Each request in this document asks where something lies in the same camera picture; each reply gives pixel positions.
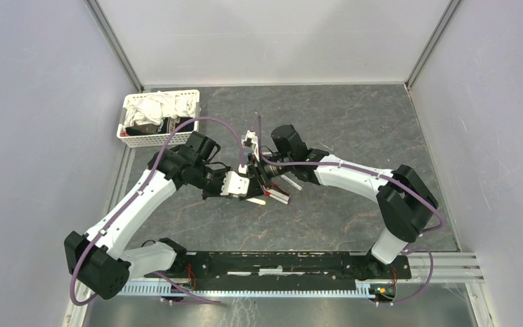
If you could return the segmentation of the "white grey pen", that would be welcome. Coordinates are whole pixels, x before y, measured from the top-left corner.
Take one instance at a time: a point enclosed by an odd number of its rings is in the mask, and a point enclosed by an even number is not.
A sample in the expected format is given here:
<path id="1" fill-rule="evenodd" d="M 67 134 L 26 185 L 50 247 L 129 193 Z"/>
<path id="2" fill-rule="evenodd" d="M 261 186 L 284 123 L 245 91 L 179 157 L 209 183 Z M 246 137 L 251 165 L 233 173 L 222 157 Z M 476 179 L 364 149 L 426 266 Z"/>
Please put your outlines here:
<path id="1" fill-rule="evenodd" d="M 295 182 L 293 179 L 289 178 L 288 176 L 286 175 L 281 175 L 281 178 L 287 182 L 288 184 L 290 184 L 292 187 L 294 187 L 295 189 L 297 189 L 298 191 L 302 191 L 303 190 L 303 187 L 301 185 L 299 185 L 297 182 Z"/>

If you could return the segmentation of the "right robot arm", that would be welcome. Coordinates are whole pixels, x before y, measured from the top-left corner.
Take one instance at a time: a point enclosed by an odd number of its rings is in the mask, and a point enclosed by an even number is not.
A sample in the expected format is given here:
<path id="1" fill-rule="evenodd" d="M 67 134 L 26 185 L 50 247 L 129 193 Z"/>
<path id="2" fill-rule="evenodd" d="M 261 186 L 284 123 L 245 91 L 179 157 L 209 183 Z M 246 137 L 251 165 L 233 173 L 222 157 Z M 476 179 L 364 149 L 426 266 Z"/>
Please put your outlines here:
<path id="1" fill-rule="evenodd" d="M 293 125 L 277 127 L 271 138 L 276 149 L 269 152 L 261 151 L 257 131 L 247 131 L 242 139 L 251 150 L 248 168 L 252 180 L 265 192 L 270 191 L 273 178 L 290 173 L 301 182 L 339 188 L 378 205 L 385 227 L 366 259 L 366 269 L 375 278 L 390 273 L 393 261 L 407 246 L 431 231 L 428 222 L 432 217 L 438 217 L 439 228 L 445 223 L 436 198 L 409 166 L 391 170 L 345 161 L 307 147 Z"/>

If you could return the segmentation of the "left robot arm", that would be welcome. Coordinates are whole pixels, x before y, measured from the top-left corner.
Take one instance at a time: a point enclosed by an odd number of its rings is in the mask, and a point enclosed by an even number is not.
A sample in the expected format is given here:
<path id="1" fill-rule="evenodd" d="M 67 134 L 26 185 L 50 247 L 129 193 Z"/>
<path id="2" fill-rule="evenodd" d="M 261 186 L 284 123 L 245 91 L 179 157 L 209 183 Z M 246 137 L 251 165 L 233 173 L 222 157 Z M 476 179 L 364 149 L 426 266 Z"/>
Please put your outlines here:
<path id="1" fill-rule="evenodd" d="M 63 242 L 70 289 L 86 285 L 104 300 L 115 297 L 131 280 L 155 271 L 181 276 L 187 268 L 185 248 L 170 240 L 147 247 L 126 248 L 153 211 L 182 186 L 192 185 L 206 195 L 219 196 L 227 168 L 209 167 L 220 146 L 193 132 L 187 141 L 156 153 L 136 186 L 101 221 L 85 233 L 71 232 Z"/>

